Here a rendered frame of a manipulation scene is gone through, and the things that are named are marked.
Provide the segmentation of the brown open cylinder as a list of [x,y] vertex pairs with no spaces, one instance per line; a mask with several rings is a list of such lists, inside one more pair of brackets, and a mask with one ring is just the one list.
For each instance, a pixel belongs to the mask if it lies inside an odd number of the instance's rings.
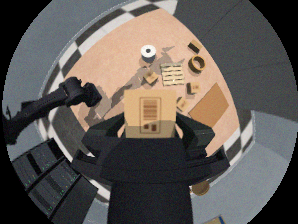
[[[193,62],[193,60],[197,60],[200,63],[200,68],[197,68]],[[193,71],[193,72],[200,72],[202,70],[204,70],[206,68],[206,62],[204,60],[204,58],[200,55],[194,55],[188,62],[188,66],[189,68]]]

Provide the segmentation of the tan rectangular block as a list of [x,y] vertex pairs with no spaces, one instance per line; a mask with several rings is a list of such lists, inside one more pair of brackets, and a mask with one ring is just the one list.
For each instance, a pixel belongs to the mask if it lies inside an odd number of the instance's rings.
[[203,46],[201,46],[197,41],[194,39],[189,43],[188,47],[192,49],[195,53],[199,52]]

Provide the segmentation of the small square wooden pallet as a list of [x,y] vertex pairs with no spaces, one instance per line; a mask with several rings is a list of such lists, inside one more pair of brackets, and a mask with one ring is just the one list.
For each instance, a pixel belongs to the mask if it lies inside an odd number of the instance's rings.
[[[182,62],[179,63],[160,63],[163,85],[185,84]],[[163,68],[165,67],[165,68]],[[171,71],[171,72],[164,72]],[[174,76],[181,75],[181,76]],[[182,80],[176,80],[182,79]]]

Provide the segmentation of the tan cardboard carton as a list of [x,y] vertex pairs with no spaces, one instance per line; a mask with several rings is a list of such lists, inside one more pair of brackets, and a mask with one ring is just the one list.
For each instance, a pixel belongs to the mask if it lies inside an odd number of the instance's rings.
[[190,82],[186,84],[187,93],[200,93],[200,82]]
[[177,108],[180,111],[184,112],[189,105],[190,105],[190,103],[184,97],[178,97]]
[[152,85],[157,79],[158,79],[158,75],[152,70],[148,70],[144,75],[143,75],[143,79],[149,84]]
[[124,90],[126,138],[175,137],[177,90]]

